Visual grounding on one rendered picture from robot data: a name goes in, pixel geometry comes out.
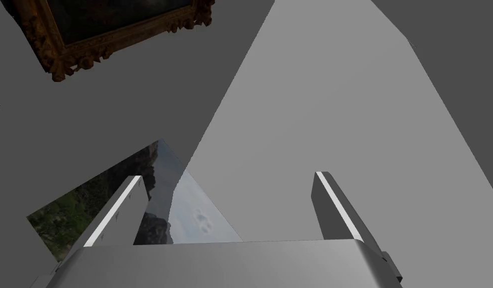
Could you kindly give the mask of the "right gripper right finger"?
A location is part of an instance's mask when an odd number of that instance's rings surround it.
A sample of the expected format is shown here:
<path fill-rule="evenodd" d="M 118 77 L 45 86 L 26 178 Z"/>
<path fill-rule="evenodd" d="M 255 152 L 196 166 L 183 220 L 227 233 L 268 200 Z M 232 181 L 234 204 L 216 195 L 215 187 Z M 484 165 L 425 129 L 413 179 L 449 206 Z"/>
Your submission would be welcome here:
<path fill-rule="evenodd" d="M 355 239 L 381 254 L 378 243 L 346 194 L 327 171 L 314 173 L 311 201 L 325 240 Z"/>

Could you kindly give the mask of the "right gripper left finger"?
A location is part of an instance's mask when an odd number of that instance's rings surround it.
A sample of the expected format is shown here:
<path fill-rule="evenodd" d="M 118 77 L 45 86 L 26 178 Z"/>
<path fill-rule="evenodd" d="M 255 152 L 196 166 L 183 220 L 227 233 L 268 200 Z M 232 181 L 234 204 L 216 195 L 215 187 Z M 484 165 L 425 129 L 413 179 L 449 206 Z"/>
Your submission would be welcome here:
<path fill-rule="evenodd" d="M 143 177 L 127 177 L 89 225 L 83 246 L 132 245 L 147 204 Z"/>

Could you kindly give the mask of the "gold framed dark painting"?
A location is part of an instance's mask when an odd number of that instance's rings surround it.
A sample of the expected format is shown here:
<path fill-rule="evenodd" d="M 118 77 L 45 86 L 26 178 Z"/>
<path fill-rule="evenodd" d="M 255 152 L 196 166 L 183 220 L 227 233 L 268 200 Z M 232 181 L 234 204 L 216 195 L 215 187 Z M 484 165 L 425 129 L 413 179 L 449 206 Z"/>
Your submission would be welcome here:
<path fill-rule="evenodd" d="M 216 0 L 0 0 L 54 82 L 161 33 L 212 23 Z"/>

